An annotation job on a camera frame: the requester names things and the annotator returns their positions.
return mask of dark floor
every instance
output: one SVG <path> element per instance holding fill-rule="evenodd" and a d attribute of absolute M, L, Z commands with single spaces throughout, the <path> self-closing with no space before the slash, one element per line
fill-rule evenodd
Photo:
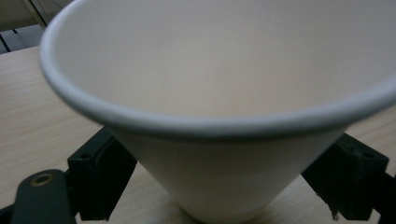
<path fill-rule="evenodd" d="M 11 51 L 19 49 L 27 49 L 39 45 L 43 30 L 39 25 L 23 27 L 16 29 L 18 32 L 14 34 L 12 31 L 1 32 Z M 6 48 L 0 42 L 0 55 L 7 53 Z"/>

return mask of conical cup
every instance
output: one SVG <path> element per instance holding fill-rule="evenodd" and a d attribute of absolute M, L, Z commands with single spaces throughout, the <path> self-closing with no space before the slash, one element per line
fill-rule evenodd
<path fill-rule="evenodd" d="M 40 58 L 189 214 L 241 223 L 396 102 L 395 39 L 388 0 L 79 0 Z"/>

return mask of cup rim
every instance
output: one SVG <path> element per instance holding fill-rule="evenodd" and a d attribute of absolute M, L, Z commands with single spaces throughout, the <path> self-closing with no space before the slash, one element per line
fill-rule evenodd
<path fill-rule="evenodd" d="M 246 140 L 345 129 L 396 103 L 396 71 L 373 87 L 345 99 L 279 114 L 249 117 L 188 117 L 132 109 L 100 99 L 78 88 L 61 72 L 56 39 L 67 18 L 89 1 L 75 1 L 49 24 L 40 43 L 40 65 L 55 92 L 84 116 L 111 128 L 143 135 L 200 140 Z"/>

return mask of table surface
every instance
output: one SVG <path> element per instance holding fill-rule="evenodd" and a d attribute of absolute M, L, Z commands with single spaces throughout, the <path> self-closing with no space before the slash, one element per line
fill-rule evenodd
<path fill-rule="evenodd" d="M 66 170 L 67 158 L 102 127 L 57 98 L 41 74 L 38 52 L 35 47 L 0 56 L 0 208 L 13 203 L 17 186 L 28 175 Z M 390 157 L 387 172 L 396 173 L 396 107 L 354 124 L 347 132 Z M 369 221 L 339 217 L 337 223 L 378 219 L 373 212 Z M 199 222 L 186 215 L 138 164 L 109 223 Z M 299 176 L 249 223 L 334 221 L 328 206 Z"/>

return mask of wooden table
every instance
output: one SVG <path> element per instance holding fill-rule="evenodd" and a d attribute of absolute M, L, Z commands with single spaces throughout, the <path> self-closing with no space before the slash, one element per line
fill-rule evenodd
<path fill-rule="evenodd" d="M 66 159 L 102 126 L 75 113 L 46 84 L 38 48 L 0 56 L 0 208 L 14 201 L 16 187 L 45 169 L 67 169 Z M 348 133 L 390 157 L 396 173 L 396 107 L 355 124 Z M 368 222 L 376 223 L 373 212 Z M 109 223 L 199 223 L 186 215 L 138 164 Z M 334 223 L 327 205 L 301 177 L 250 223 Z"/>

